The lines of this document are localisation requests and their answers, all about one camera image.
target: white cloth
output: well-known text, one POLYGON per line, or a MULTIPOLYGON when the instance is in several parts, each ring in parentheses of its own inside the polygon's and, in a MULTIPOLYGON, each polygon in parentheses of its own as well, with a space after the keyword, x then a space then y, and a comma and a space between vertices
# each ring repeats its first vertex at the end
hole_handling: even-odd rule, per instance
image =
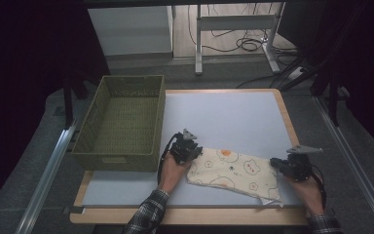
POLYGON ((204 148, 187 174, 191 184, 220 187, 279 201, 277 172, 270 161, 230 150, 204 148))

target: plaid sleeve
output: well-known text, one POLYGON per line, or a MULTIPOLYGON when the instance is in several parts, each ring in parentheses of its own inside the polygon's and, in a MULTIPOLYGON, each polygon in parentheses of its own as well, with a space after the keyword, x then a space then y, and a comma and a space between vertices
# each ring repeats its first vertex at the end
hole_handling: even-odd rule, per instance
POLYGON ((166 212, 167 192, 157 189, 141 203, 123 233, 155 233, 166 212))
POLYGON ((343 230, 338 219, 333 214, 315 215, 308 217, 312 234, 342 234, 343 230))

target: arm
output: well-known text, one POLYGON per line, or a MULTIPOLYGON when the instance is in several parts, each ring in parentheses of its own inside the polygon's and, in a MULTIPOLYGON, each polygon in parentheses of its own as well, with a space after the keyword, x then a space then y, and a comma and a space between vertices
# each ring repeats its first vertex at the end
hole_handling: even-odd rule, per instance
POLYGON ((287 182, 303 201, 308 210, 308 222, 312 233, 341 234, 343 230, 333 214, 325 214, 321 203, 321 195, 315 180, 310 177, 305 181, 296 182, 286 177, 287 182))
POLYGON ((169 194, 190 166, 191 163, 177 165, 172 155, 168 153, 158 188, 141 203, 123 233, 155 233, 165 215, 169 194))

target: woven basket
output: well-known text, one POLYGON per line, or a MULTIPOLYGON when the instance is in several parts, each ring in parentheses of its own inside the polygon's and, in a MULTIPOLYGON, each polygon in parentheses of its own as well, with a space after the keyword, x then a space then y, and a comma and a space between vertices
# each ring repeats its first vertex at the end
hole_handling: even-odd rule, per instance
POLYGON ((89 171, 156 172, 165 102, 163 76, 104 76, 72 155, 89 171))

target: white cabinet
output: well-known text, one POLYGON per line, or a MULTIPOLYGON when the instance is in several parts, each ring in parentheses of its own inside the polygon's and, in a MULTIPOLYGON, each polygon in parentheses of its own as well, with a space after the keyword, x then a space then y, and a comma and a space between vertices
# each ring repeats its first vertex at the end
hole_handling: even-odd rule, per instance
POLYGON ((105 56, 172 52, 171 7, 88 11, 105 56))

